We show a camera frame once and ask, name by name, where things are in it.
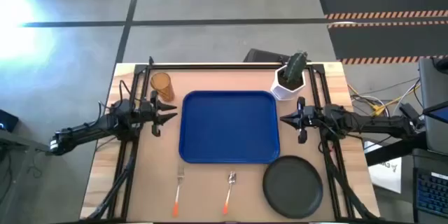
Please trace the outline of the white printed paper bag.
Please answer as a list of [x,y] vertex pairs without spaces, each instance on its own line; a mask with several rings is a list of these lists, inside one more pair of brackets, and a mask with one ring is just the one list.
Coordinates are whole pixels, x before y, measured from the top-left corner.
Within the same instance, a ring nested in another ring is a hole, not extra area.
[[401,193],[402,158],[382,162],[368,167],[370,178],[375,186]]

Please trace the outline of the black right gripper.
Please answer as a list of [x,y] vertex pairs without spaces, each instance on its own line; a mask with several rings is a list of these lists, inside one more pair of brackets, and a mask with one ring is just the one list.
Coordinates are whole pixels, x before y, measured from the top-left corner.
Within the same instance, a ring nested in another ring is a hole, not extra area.
[[307,127],[322,127],[324,124],[323,115],[315,106],[306,106],[305,98],[298,97],[297,111],[280,117],[283,123],[290,125],[299,132],[298,143],[305,144],[307,141]]

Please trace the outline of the backlit black keyboard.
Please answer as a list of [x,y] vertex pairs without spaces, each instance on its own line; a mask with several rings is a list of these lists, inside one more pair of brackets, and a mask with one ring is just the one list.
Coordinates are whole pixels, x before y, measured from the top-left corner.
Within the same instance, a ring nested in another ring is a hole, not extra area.
[[425,213],[448,222],[448,175],[414,169],[414,216]]

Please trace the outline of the grey computer case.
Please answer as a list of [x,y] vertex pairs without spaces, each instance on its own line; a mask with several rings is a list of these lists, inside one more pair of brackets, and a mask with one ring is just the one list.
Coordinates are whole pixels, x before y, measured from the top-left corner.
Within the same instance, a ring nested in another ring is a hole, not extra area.
[[[448,102],[448,69],[439,71],[432,59],[419,61],[421,96],[423,107],[429,109]],[[428,149],[448,155],[448,123],[425,116]]]

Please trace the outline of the orange-handled metal spoon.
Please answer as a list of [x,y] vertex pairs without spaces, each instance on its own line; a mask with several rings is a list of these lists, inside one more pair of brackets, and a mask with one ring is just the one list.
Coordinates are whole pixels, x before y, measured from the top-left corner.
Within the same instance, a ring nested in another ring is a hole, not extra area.
[[231,192],[232,192],[232,187],[236,183],[236,180],[237,180],[236,172],[235,171],[231,171],[229,176],[228,176],[228,179],[227,179],[229,187],[228,187],[228,190],[227,190],[225,204],[224,204],[224,207],[223,207],[223,215],[226,215],[228,213],[230,195],[231,195]]

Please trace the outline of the black round plate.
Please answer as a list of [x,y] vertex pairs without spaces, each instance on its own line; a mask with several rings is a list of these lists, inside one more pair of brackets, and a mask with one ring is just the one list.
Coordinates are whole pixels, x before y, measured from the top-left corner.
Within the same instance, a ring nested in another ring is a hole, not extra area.
[[323,199],[319,173],[310,162],[294,155],[279,157],[269,164],[262,191],[273,210],[291,219],[311,216]]

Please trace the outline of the white faceted plant pot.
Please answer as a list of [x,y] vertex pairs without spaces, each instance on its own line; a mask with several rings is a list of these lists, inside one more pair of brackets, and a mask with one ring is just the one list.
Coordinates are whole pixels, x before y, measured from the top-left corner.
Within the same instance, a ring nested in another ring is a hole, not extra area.
[[299,94],[299,91],[301,91],[301,89],[306,85],[305,74],[302,73],[300,85],[296,89],[289,90],[288,88],[282,86],[280,84],[279,74],[283,73],[285,70],[286,66],[282,66],[275,71],[274,80],[270,88],[270,92],[274,95],[277,101],[288,101],[296,98]]

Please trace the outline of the black device with lit screen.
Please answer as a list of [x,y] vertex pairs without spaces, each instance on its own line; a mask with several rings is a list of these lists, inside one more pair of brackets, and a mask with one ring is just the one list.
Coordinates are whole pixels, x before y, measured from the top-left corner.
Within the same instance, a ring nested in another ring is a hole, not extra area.
[[13,132],[18,124],[18,117],[0,109],[0,130]]

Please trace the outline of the blue plastic tray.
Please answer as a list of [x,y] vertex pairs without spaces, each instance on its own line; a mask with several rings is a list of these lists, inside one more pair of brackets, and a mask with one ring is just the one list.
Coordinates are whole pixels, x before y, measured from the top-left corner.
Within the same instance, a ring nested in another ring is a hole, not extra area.
[[192,164],[269,164],[279,157],[277,104],[262,90],[196,90],[183,99],[178,153]]

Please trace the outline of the green cactus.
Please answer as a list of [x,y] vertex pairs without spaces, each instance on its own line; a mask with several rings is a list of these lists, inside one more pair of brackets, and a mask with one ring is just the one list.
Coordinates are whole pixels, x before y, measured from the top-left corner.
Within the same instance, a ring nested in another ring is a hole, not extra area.
[[307,65],[307,52],[299,51],[290,57],[283,73],[283,78],[287,83],[297,82]]

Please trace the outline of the blue-screen tablet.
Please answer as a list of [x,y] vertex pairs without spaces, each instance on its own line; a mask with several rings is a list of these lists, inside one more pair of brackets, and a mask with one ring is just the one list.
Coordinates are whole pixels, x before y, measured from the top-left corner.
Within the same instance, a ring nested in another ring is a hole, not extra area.
[[425,108],[423,114],[448,124],[448,101]]

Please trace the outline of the black power adapter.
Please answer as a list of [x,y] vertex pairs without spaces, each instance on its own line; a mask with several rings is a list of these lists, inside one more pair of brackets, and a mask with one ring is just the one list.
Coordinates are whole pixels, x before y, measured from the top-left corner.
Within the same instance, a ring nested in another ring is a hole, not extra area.
[[419,120],[419,113],[410,103],[401,104],[399,110],[406,118],[412,120],[413,122]]

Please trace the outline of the orange-handled metal fork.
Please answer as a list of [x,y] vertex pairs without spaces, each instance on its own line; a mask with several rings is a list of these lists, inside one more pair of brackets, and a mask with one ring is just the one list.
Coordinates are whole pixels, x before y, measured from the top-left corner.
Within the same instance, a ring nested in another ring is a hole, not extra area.
[[181,184],[184,180],[185,174],[184,174],[184,168],[183,166],[180,166],[178,168],[177,172],[177,186],[176,186],[176,195],[174,200],[174,206],[172,209],[172,216],[176,218],[179,215],[179,196],[180,196],[180,190],[181,190]]

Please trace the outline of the black aluminium rig frame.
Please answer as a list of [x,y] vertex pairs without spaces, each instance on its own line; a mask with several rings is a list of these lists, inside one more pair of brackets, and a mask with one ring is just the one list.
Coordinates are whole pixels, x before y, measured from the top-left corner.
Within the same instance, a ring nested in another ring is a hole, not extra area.
[[[339,62],[315,62],[316,86],[319,99],[339,104],[348,110],[353,106],[349,97],[349,88],[344,68]],[[124,81],[131,84],[135,69],[139,63],[119,63],[113,72],[111,86],[108,91],[107,102],[111,103],[119,98],[118,84]],[[256,63],[156,63],[154,71],[166,71],[170,75],[190,74],[200,78],[215,78],[219,81],[220,89],[263,89],[267,90],[273,80],[273,72],[280,67],[277,62]],[[92,214],[100,201],[106,196],[115,177],[116,167],[120,155],[129,156],[130,145],[121,146],[119,143],[106,143],[100,140],[102,147],[94,154],[89,181],[85,192],[80,217]],[[341,159],[349,185],[357,197],[374,215],[380,214],[373,184],[368,171],[367,162],[361,140],[348,136],[340,141],[340,154],[332,154],[334,160]]]

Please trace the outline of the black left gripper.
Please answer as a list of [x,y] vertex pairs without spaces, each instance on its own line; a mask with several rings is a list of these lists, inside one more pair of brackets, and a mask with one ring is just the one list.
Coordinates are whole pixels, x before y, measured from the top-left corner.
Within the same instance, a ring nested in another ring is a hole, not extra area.
[[152,122],[151,132],[155,137],[160,136],[158,125],[164,125],[168,120],[172,119],[177,113],[158,114],[160,111],[170,111],[176,109],[176,106],[164,104],[158,101],[158,92],[153,90],[150,92],[150,99],[142,99],[139,107],[139,118],[141,122]]

